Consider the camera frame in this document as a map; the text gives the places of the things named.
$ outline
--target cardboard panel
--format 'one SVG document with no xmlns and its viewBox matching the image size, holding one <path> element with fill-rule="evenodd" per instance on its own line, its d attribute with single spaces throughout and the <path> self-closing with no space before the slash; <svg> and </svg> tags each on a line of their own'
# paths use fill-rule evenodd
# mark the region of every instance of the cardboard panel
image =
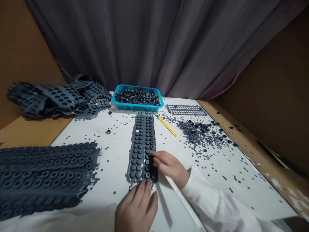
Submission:
<svg viewBox="0 0 309 232">
<path fill-rule="evenodd" d="M 286 168 L 281 168 L 257 144 L 254 136 L 239 121 L 214 101 L 197 100 L 208 114 L 220 123 L 220 127 L 238 144 L 242 152 L 257 169 L 269 180 L 277 191 L 298 212 L 301 217 L 309 216 L 309 182 Z"/>
<path fill-rule="evenodd" d="M 309 176 L 309 7 L 251 61 L 217 103 Z"/>
<path fill-rule="evenodd" d="M 26 121 L 19 117 L 0 130 L 0 141 L 3 142 L 0 149 L 49 146 L 71 120 L 72 117 Z"/>
<path fill-rule="evenodd" d="M 13 81 L 65 83 L 24 0 L 0 1 L 0 129 L 19 117 L 18 106 L 6 99 Z"/>
</svg>

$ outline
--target white shirt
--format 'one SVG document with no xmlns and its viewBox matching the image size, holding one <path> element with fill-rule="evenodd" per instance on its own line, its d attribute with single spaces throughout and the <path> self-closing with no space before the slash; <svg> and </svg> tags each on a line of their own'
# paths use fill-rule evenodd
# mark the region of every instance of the white shirt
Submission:
<svg viewBox="0 0 309 232">
<path fill-rule="evenodd" d="M 270 221 L 257 217 L 234 197 L 215 189 L 194 166 L 187 185 L 181 191 L 198 212 L 208 232 L 282 232 Z M 21 217 L 1 232 L 113 232 L 115 210 L 116 204 L 111 204 L 82 216 L 39 213 Z"/>
<path fill-rule="evenodd" d="M 181 192 L 192 203 L 209 232 L 282 232 L 272 222 L 253 214 L 234 197 L 211 186 L 195 166 L 191 167 L 188 183 Z"/>
</svg>

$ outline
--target left hand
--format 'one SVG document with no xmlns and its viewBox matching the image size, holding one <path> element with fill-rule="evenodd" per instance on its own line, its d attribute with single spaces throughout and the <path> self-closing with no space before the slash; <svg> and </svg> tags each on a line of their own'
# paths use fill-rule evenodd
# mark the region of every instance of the left hand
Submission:
<svg viewBox="0 0 309 232">
<path fill-rule="evenodd" d="M 158 193 L 151 196 L 151 180 L 134 186 L 115 215 L 115 232 L 148 232 L 158 210 Z"/>
</svg>

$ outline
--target white sleeve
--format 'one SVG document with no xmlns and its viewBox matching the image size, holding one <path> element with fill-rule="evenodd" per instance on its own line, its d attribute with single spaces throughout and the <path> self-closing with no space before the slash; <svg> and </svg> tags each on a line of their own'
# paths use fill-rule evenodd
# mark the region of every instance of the white sleeve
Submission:
<svg viewBox="0 0 309 232">
<path fill-rule="evenodd" d="M 191 167 L 190 178 L 181 192 L 209 231 L 282 232 L 272 222 L 256 217 L 234 197 L 211 186 L 195 166 Z"/>
</svg>

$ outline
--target hand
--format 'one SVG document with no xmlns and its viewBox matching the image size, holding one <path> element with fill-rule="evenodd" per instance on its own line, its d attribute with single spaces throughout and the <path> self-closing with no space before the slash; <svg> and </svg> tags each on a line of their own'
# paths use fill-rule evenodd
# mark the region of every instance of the hand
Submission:
<svg viewBox="0 0 309 232">
<path fill-rule="evenodd" d="M 151 195 L 151 180 L 134 186 L 115 215 L 115 232 L 148 232 L 158 210 L 158 193 Z"/>
<path fill-rule="evenodd" d="M 158 167 L 164 175 L 172 178 L 179 189 L 186 186 L 190 174 L 178 159 L 166 151 L 151 151 L 150 154 L 154 156 L 154 166 Z"/>
</svg>

